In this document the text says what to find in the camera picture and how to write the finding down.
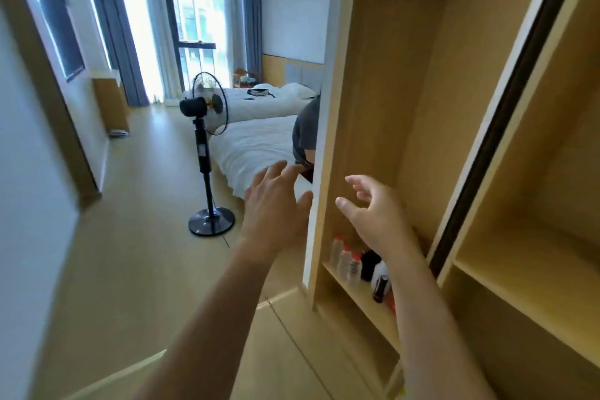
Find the floor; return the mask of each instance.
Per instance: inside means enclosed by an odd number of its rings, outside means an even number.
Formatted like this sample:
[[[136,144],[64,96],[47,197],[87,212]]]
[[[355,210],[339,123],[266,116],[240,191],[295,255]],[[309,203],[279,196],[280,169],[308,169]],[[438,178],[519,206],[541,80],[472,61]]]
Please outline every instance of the floor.
[[[215,201],[236,226],[190,234],[188,218],[206,207],[193,125],[162,107],[133,111],[130,123],[129,138],[111,141],[102,199],[77,226],[34,400],[129,398],[223,271],[243,222],[243,201],[214,171]],[[371,398],[296,288],[303,264],[302,246],[275,261],[232,398]]]

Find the cabinet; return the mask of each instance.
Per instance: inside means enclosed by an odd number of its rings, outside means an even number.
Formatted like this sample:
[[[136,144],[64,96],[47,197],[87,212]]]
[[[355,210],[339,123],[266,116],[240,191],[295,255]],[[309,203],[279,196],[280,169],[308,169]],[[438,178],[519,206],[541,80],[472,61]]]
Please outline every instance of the cabinet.
[[[374,394],[395,396],[394,314],[327,265],[334,234],[361,244],[334,200],[352,196],[345,176],[369,174],[400,191],[499,397],[598,396],[600,0],[341,0],[339,12],[311,305]]]

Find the television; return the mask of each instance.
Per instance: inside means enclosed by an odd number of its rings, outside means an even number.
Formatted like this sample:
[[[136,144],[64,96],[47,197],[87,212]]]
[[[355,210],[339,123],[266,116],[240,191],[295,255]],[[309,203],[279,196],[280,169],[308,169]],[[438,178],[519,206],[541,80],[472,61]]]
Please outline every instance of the television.
[[[79,43],[67,8],[67,0],[38,0],[50,31],[62,72],[71,81],[85,69]]]

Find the right hand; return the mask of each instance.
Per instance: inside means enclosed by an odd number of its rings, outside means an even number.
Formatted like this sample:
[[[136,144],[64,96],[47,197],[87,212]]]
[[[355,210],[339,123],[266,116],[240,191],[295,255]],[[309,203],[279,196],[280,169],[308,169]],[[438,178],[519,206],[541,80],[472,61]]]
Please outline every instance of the right hand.
[[[398,246],[419,249],[415,231],[393,189],[370,176],[347,176],[346,181],[356,190],[356,197],[369,203],[369,207],[357,207],[342,197],[335,200],[335,205],[369,248],[384,260]]]

